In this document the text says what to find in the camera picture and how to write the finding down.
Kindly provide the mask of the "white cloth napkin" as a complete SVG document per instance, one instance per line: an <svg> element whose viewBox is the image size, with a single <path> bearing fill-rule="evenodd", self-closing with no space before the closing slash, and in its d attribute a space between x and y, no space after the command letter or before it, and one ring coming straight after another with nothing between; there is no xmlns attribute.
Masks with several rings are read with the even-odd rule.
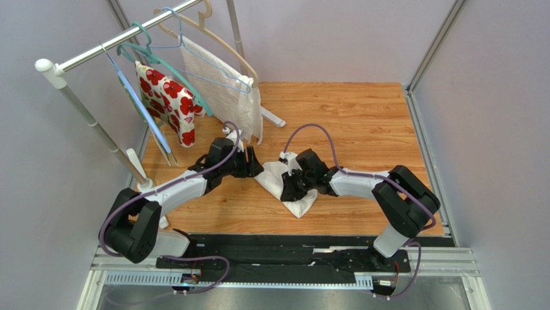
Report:
<svg viewBox="0 0 550 310"><path fill-rule="evenodd" d="M264 169L254 179L270 194L279 200L296 218L301 218L305 215L318 197L318 191L315 189L309 190L304 198L298 201L282 201L281 195L283 193L283 178L284 172L289 172L290 168L301 170L298 162L296 161L297 154L294 152L281 152L283 160L287 160L286 163L280 161L267 161L262 167Z"/></svg>

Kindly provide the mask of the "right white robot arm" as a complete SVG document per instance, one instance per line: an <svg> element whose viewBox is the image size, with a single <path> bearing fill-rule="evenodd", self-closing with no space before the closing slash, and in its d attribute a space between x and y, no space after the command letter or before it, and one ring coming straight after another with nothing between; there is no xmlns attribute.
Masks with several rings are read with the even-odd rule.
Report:
<svg viewBox="0 0 550 310"><path fill-rule="evenodd" d="M312 149L282 154L280 161L287 169L281 175L283 202L297 202L311 190L376 201L389 222L373 243L378 256L392 258L401 246L435 225L439 199L403 165L387 172L328 167Z"/></svg>

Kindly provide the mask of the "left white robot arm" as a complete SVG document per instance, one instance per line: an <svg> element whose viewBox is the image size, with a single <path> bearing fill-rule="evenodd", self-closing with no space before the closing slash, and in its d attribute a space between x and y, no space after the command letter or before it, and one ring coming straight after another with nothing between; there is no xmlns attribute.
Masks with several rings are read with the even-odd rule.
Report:
<svg viewBox="0 0 550 310"><path fill-rule="evenodd" d="M233 130L216 138L209 151L183 174L149 191L121 190L99 232L99 244L110 256L138 264L149 256L182 257L191 244L186 233L162 231L160 219L180 205L202 197L223 178L254 178L264 168L253 147L244 147Z"/></svg>

